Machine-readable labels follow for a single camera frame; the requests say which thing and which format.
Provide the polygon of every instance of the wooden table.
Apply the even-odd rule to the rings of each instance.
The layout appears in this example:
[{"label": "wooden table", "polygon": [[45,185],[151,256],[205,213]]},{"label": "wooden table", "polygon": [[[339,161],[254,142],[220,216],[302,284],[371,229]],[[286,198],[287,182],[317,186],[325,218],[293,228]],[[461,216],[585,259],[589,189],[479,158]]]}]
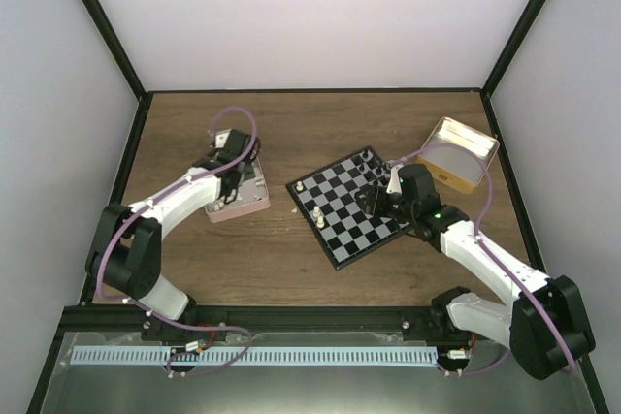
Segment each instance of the wooden table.
[{"label": "wooden table", "polygon": [[[203,211],[163,243],[167,278],[204,304],[425,305],[457,285],[492,293],[430,245],[402,237],[335,271],[295,207],[285,183],[370,144],[390,160],[420,147],[441,117],[489,134],[476,93],[230,93],[157,94],[152,102],[123,202],[145,198],[182,175],[208,151],[208,129],[227,106],[256,116],[260,161],[272,206],[212,224]],[[249,130],[240,115],[222,128]],[[491,167],[494,201],[484,231],[526,260],[498,160]],[[483,206],[481,185],[465,196],[439,183],[445,203],[470,217]]]}]

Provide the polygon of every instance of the beige container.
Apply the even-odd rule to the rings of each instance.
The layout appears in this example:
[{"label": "beige container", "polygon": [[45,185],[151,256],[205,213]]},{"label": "beige container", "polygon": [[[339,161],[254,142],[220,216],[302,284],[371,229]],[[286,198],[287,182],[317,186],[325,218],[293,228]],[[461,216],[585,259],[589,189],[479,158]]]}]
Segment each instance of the beige container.
[{"label": "beige container", "polygon": [[[452,118],[440,120],[423,147],[439,143],[453,143],[476,155],[489,167],[500,146],[498,140],[476,131]],[[471,194],[483,179],[483,170],[467,153],[453,147],[430,149],[418,156],[432,176],[464,194]]]}]

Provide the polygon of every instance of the chessboard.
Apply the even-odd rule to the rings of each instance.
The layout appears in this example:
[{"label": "chessboard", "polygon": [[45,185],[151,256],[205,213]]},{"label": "chessboard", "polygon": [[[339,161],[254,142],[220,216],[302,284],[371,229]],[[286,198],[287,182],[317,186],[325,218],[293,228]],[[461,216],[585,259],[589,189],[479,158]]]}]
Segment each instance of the chessboard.
[{"label": "chessboard", "polygon": [[386,186],[389,179],[389,166],[367,146],[286,185],[337,271],[411,229],[367,215],[356,203],[362,188]]}]

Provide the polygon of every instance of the white linear rail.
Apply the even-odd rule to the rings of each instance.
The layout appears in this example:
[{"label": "white linear rail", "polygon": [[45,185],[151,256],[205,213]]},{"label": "white linear rail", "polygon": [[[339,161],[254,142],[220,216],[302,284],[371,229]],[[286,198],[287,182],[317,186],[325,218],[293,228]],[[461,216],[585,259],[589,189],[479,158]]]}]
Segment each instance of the white linear rail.
[{"label": "white linear rail", "polygon": [[[179,356],[173,366],[219,366],[237,355],[239,347],[213,347]],[[162,366],[171,348],[159,346],[76,346],[72,366]],[[253,347],[235,366],[398,366],[436,367],[435,347]]]}]

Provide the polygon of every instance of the white wall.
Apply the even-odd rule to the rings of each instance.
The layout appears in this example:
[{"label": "white wall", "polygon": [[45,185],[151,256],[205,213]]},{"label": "white wall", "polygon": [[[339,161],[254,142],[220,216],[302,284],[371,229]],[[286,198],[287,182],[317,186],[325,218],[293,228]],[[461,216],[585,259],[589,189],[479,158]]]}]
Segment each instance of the white wall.
[{"label": "white wall", "polygon": [[621,9],[548,0],[493,96],[543,259],[579,285],[621,412]]},{"label": "white wall", "polygon": [[147,89],[482,86],[528,0],[100,0]]},{"label": "white wall", "polygon": [[80,0],[0,0],[3,414],[26,412],[136,100]]}]

